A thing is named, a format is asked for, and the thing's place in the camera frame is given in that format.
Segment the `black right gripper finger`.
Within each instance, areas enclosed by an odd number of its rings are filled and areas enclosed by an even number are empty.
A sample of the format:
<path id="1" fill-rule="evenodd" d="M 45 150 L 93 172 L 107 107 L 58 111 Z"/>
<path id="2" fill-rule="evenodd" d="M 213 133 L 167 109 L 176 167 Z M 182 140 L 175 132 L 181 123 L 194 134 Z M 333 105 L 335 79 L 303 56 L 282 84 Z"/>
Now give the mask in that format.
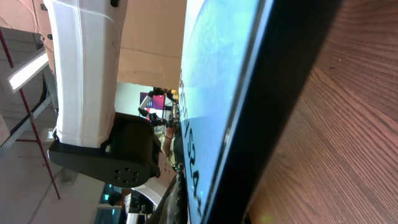
<path id="1" fill-rule="evenodd" d="M 185 177 L 182 172 L 178 172 L 146 224 L 187 224 L 187 207 Z"/>

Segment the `Samsung Galaxy smartphone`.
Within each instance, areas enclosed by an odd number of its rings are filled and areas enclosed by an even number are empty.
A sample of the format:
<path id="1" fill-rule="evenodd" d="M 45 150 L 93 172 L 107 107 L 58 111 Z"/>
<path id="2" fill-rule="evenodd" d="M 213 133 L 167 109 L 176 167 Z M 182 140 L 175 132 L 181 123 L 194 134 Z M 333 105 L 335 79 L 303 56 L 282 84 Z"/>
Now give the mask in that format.
<path id="1" fill-rule="evenodd" d="M 188 1 L 180 115 L 189 218 L 241 223 L 339 1 Z"/>

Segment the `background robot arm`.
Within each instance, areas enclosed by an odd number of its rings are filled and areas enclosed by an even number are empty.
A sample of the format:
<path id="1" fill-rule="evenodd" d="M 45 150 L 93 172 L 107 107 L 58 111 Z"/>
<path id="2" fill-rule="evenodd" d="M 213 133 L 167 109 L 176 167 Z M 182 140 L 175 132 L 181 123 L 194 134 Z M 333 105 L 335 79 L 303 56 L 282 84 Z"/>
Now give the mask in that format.
<path id="1" fill-rule="evenodd" d="M 153 127 L 171 128 L 179 124 L 178 91 L 153 87 L 148 93 L 140 93 L 138 111 Z"/>

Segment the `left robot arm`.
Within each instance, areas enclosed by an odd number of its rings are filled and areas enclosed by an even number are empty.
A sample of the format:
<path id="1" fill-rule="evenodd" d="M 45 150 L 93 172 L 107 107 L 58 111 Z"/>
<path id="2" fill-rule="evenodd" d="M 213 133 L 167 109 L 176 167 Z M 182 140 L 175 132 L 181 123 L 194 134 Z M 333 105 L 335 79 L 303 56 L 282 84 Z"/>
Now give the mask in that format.
<path id="1" fill-rule="evenodd" d="M 49 159 L 122 188 L 160 176 L 151 123 L 115 109 L 127 2 L 45 1 L 52 29 L 58 116 Z"/>

